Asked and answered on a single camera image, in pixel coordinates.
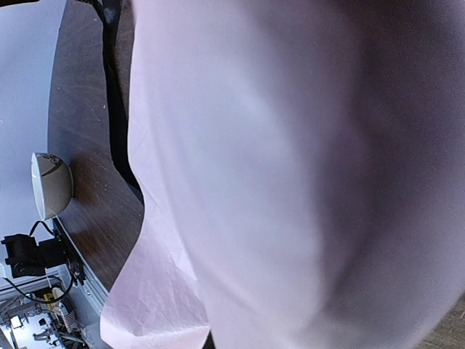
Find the white cloth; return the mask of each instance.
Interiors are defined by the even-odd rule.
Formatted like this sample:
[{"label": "white cloth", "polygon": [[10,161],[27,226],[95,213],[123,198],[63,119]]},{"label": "white cloth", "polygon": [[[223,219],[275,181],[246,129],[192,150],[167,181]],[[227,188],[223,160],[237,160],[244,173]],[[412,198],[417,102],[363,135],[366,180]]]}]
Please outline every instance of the white cloth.
[{"label": "white cloth", "polygon": [[[157,307],[205,325],[188,262],[159,266],[172,239],[219,349],[426,335],[465,288],[465,5],[442,2],[135,1],[129,151],[149,199],[104,339],[109,321],[131,348],[169,332]],[[143,333],[119,310],[129,285]]]}]

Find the cable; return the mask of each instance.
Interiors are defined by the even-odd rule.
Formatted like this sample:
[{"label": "cable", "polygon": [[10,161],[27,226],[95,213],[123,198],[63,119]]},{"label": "cable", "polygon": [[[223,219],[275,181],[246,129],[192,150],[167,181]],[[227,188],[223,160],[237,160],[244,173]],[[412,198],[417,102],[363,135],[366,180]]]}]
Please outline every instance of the cable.
[{"label": "cable", "polygon": [[16,289],[16,291],[18,291],[18,293],[20,293],[22,296],[28,298],[29,300],[32,300],[33,302],[37,302],[37,303],[41,303],[41,304],[53,304],[53,303],[56,303],[56,302],[59,302],[61,301],[62,299],[64,299],[66,297],[66,295],[68,293],[70,293],[71,289],[73,288],[73,285],[74,285],[74,281],[76,280],[75,277],[73,275],[71,275],[71,282],[70,282],[70,286],[66,289],[66,291],[64,291],[64,293],[59,296],[56,300],[36,300],[32,297],[29,297],[26,293],[24,293],[23,291],[21,291],[18,286],[16,286],[15,284],[12,283],[12,281],[9,279],[9,278],[3,278],[8,284],[10,284],[14,289]]},{"label": "cable", "polygon": [[42,224],[45,227],[46,231],[48,231],[53,237],[55,237],[55,234],[49,228],[49,226],[45,222],[42,222],[41,220],[38,220],[37,222],[34,223],[34,225],[31,228],[31,231],[29,232],[29,236],[32,236],[34,234],[39,224]]}]

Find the bowl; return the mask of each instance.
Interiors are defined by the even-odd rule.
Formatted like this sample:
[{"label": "bowl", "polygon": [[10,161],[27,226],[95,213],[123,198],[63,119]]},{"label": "bowl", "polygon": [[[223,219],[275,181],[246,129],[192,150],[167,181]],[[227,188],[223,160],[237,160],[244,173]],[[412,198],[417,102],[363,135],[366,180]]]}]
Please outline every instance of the bowl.
[{"label": "bowl", "polygon": [[48,220],[63,212],[73,197],[73,176],[68,165],[58,156],[33,153],[31,174],[41,220]]}]

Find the bright light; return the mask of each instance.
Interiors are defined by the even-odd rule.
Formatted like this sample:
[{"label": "bright light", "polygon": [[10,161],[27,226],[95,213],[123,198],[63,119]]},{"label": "bright light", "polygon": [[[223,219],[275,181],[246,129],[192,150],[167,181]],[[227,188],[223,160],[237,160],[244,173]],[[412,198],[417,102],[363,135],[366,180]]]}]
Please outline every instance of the bright light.
[{"label": "bright light", "polygon": [[19,316],[15,316],[14,318],[11,318],[10,321],[12,322],[13,329],[19,329],[23,327],[23,322],[21,321],[21,318]]}]

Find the wooden table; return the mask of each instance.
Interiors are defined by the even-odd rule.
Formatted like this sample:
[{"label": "wooden table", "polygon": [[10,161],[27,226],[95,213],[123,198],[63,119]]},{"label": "wooden table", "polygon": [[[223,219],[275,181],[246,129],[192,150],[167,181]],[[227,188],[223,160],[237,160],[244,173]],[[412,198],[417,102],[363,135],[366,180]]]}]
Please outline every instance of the wooden table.
[{"label": "wooden table", "polygon": [[[134,22],[124,1],[117,61],[129,105]],[[142,225],[143,205],[110,158],[102,23],[88,4],[68,0],[55,53],[49,105],[49,152],[70,164],[75,197],[60,215],[91,269],[109,291]]]}]

